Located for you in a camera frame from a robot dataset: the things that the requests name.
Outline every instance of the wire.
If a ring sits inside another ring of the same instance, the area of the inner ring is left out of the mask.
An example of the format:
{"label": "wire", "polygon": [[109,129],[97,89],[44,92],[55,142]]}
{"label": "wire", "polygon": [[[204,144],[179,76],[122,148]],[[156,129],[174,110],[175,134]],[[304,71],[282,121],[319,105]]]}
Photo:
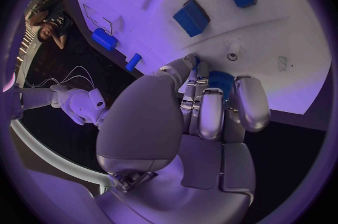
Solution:
{"label": "wire", "polygon": [[[90,76],[90,74],[89,74],[89,72],[87,71],[87,69],[85,69],[85,68],[84,68],[83,66],[81,66],[81,65],[77,65],[76,67],[74,67],[74,68],[69,72],[69,74],[68,74],[61,82],[59,82],[59,81],[58,81],[57,79],[55,79],[55,78],[49,78],[49,79],[45,79],[43,82],[40,82],[38,85],[31,85],[31,84],[28,82],[28,80],[27,80],[27,78],[26,78],[26,73],[25,73],[25,72],[26,72],[26,65],[27,65],[27,60],[25,60],[24,65],[23,65],[23,75],[24,75],[24,78],[25,78],[25,83],[26,83],[29,87],[42,87],[42,86],[44,86],[47,82],[49,82],[50,80],[54,81],[54,82],[57,83],[57,84],[62,84],[62,83],[66,83],[66,82],[70,81],[70,80],[73,79],[73,78],[78,78],[78,77],[79,77],[79,78],[84,78],[84,79],[86,79],[86,80],[90,83],[90,85],[93,87],[93,89],[95,89],[95,86],[94,86],[94,82],[93,82],[92,77]],[[82,76],[82,75],[76,75],[76,76],[73,76],[73,77],[67,79],[67,78],[71,75],[71,73],[72,73],[76,68],[82,68],[84,71],[86,71],[86,73],[88,74],[90,80],[89,80],[88,78]]]}

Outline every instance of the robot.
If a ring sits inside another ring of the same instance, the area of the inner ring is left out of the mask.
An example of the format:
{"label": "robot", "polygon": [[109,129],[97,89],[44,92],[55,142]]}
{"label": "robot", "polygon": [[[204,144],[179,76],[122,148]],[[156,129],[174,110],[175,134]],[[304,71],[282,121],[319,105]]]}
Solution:
{"label": "robot", "polygon": [[[113,223],[238,223],[253,201],[245,130],[270,119],[258,79],[235,78],[224,99],[208,65],[188,54],[132,83],[108,110],[98,89],[12,88],[12,118],[52,105],[99,129],[96,154],[112,187],[95,198]],[[178,89],[188,80],[181,105]]]}

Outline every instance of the blue cylinder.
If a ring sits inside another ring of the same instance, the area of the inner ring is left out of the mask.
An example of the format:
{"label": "blue cylinder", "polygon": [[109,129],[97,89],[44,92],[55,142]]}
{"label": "blue cylinder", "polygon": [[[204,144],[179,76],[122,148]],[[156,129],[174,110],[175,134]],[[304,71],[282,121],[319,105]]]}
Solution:
{"label": "blue cylinder", "polygon": [[132,71],[141,59],[142,59],[142,56],[136,53],[133,56],[133,58],[129,61],[129,63],[126,65],[126,69],[129,71]]}
{"label": "blue cylinder", "polygon": [[93,32],[92,39],[106,48],[108,51],[115,49],[117,44],[117,39],[107,34],[102,28],[97,28]]}

